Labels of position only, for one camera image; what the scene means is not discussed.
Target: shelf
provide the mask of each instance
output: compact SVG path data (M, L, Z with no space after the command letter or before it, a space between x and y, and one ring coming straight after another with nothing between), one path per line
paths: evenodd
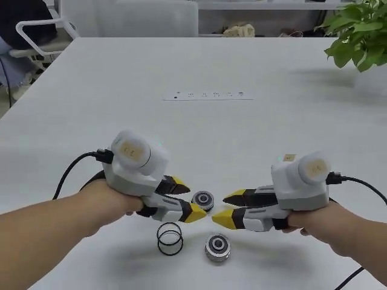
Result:
M348 3L198 2L200 10L338 10Z

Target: chair armrest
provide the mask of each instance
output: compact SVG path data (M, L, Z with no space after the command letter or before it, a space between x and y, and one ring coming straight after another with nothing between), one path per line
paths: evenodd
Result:
M39 48L39 46L33 42L33 40L25 34L23 31L23 28L25 26L37 26L37 25L48 25L48 24L56 24L56 23L63 23L63 27L66 30L66 32L73 38L79 37L78 33L74 30L74 28L70 25L70 23L65 20L64 18L57 18L57 19L47 19L47 20L35 20L35 21L20 21L18 24L16 24L16 31L20 34L21 37L24 38L25 41L28 42L31 47L36 50L37 53L39 53L41 56L48 56L51 54L59 54L61 51L43 51Z

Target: white chair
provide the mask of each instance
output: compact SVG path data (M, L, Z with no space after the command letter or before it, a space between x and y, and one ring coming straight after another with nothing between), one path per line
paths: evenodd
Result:
M10 55L13 57L29 57L34 56L36 53L41 56L49 56L53 54L60 54L72 41L73 39L79 37L77 31L74 29L65 17L60 17L60 0L55 0L54 6L49 7L53 19L46 20L37 20L37 21L20 21L16 25L16 31L20 34L21 37L31 45L31 48L28 50L11 50ZM45 43L39 45L38 43L33 42L33 40L25 34L23 28L25 26L35 26L35 25L47 25L47 24L61 24L61 27L57 27L57 36Z
M21 21L16 31L31 45L13 57L60 54L77 37L198 37L199 9L187 0L54 0L54 19ZM55 39L34 43L26 25L61 24Z
M198 37L199 9L187 0L95 0L105 37Z

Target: floor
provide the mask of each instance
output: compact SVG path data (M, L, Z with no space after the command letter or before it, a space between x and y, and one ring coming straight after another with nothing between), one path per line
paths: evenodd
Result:
M0 118L4 116L9 107L7 91L4 88L0 88Z

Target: hand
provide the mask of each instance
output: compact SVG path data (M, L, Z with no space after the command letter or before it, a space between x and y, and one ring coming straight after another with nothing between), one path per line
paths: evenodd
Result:
M99 228L111 224L124 215L131 215L133 211L140 211L143 203L140 198L128 196L111 189L104 179L88 184L74 195L84 207L87 215L92 219L95 229L88 236L98 232Z
M291 233L301 228L301 235L312 235L329 244L336 254L347 256L347 245L355 238L356 229L362 220L341 205L330 202L319 210L292 212L288 217L290 228L283 232Z

